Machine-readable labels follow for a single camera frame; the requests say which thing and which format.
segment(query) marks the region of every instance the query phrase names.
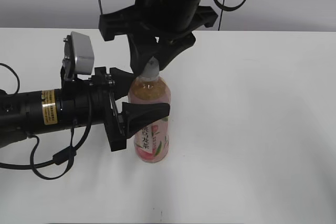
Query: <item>bottle label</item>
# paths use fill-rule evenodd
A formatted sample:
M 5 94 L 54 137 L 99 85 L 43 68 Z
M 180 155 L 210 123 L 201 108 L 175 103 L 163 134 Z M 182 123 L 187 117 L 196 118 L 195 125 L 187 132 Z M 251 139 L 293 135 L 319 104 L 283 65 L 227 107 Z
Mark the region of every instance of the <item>bottle label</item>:
M 169 146 L 168 117 L 144 127 L 135 136 L 135 145 L 153 158 L 165 153 Z

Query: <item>white tabletop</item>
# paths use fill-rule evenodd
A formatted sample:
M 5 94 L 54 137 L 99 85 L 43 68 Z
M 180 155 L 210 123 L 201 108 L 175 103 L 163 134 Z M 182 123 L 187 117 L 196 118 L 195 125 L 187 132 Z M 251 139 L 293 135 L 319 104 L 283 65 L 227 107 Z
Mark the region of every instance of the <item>white tabletop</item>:
M 0 62 L 21 92 L 60 87 L 66 29 L 0 29 Z M 91 37 L 95 66 L 129 68 L 125 36 Z M 172 91 L 170 151 L 146 164 L 94 126 L 56 181 L 0 169 L 1 223 L 336 223 L 336 33 L 197 31 L 163 72 Z M 0 88 L 15 78 L 0 70 Z M 36 162 L 69 144 L 41 135 Z M 28 164 L 35 140 L 0 150 Z M 44 168 L 46 175 L 62 167 Z

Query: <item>plastic bottle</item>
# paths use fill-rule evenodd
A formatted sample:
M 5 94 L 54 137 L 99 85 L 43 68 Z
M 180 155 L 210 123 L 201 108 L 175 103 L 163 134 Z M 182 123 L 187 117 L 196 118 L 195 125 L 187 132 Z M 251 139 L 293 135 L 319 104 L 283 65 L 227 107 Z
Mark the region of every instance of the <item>plastic bottle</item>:
M 147 63 L 142 74 L 133 82 L 129 102 L 135 104 L 170 103 L 170 89 L 159 76 L 159 62 L 154 57 Z M 137 132 L 134 138 L 135 152 L 145 162 L 161 161 L 169 149 L 168 118 L 152 123 Z

